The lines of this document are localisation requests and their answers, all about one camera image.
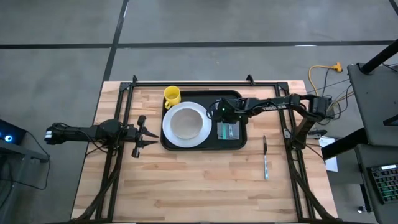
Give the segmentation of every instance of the yellow mug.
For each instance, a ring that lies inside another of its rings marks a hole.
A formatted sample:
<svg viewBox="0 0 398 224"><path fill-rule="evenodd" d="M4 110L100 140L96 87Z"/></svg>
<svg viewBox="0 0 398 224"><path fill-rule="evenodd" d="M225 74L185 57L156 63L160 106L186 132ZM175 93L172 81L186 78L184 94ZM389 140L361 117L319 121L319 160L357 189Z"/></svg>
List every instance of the yellow mug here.
<svg viewBox="0 0 398 224"><path fill-rule="evenodd" d="M164 98L166 103L164 107L170 109L171 106L177 105L181 102L180 89L177 86L169 86L164 90Z"/></svg>

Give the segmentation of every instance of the concrete floor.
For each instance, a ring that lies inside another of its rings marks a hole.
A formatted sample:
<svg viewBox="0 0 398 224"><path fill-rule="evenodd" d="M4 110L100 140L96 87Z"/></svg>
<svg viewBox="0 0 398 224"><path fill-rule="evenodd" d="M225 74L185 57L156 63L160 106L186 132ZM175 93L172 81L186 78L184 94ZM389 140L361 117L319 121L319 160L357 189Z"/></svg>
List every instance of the concrete floor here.
<svg viewBox="0 0 398 224"><path fill-rule="evenodd" d="M0 44L110 44L121 5L122 0L3 0ZM394 40L397 20L388 0L131 0L120 43ZM312 65L340 62L345 68L368 61L384 47L118 49L110 80L131 80L132 75L140 80L242 80L251 74L257 80L305 80L310 91ZM43 145L40 139L53 122L89 126L108 55L109 49L0 50L0 119L28 129ZM323 85L325 72L314 69L316 86ZM330 72L328 83L346 78L346 72ZM332 86L325 94L336 97L348 85ZM348 101L341 119L322 127L330 136L362 127L355 98ZM85 147L45 145L52 158L49 185L44 191L22 189L15 223L70 218ZM372 214L356 211L363 203L359 187L342 181L358 178L345 172L354 154L338 160L341 172L329 178L339 217L374 223ZM33 164L26 182L42 185L45 172L46 167Z"/></svg>

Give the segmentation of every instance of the white paper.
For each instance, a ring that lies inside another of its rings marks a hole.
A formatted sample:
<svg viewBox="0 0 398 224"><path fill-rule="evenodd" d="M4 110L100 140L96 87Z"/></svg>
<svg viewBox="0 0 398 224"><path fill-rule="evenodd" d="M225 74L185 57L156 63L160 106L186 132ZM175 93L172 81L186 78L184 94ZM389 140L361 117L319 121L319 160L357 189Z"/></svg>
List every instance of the white paper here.
<svg viewBox="0 0 398 224"><path fill-rule="evenodd" d="M327 146L327 145L329 145L329 144L331 144L331 143L334 143L334 141L335 141L334 138L324 138L324 137L321 137L321 138L319 139L319 145L320 145L321 147L325 147L325 146ZM325 165L325 166L326 166L326 170L327 170L327 171L338 172L338 168L337 168L337 158L336 158L336 157L330 158L330 159L326 160L325 162L326 162L326 165Z"/></svg>

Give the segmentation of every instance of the black tray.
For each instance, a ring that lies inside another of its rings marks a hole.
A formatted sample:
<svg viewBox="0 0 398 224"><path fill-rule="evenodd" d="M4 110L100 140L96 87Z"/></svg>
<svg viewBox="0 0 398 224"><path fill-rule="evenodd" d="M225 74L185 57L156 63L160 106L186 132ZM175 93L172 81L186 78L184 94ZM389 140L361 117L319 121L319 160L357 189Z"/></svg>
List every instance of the black tray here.
<svg viewBox="0 0 398 224"><path fill-rule="evenodd" d="M241 98L242 95L234 90L203 90L203 91L181 91L181 102L191 101L202 105L204 108L208 108L212 103L221 97L227 99L235 99ZM168 111L168 109L164 108L162 110L162 123L163 117ZM240 130L240 138L238 140L219 140L217 138L217 122L212 121L211 131L209 136L205 141L201 144L191 147L191 148L183 148L178 147L172 144L163 133L163 128L160 135L160 142L163 147L170 151L207 151L207 150L235 150L242 148L246 141L248 140L248 136L246 133L246 125L241 123Z"/></svg>

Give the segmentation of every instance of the table leg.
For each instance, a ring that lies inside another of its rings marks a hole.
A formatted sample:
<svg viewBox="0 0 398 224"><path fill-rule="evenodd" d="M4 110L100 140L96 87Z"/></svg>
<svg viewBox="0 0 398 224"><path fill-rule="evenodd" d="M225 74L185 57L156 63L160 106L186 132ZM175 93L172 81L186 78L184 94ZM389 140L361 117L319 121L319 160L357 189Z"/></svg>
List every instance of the table leg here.
<svg viewBox="0 0 398 224"><path fill-rule="evenodd" d="M323 160L330 159L343 152L353 149L358 144L367 144L368 138L366 137L365 129L361 128L357 131L345 136L337 142L321 148Z"/></svg>

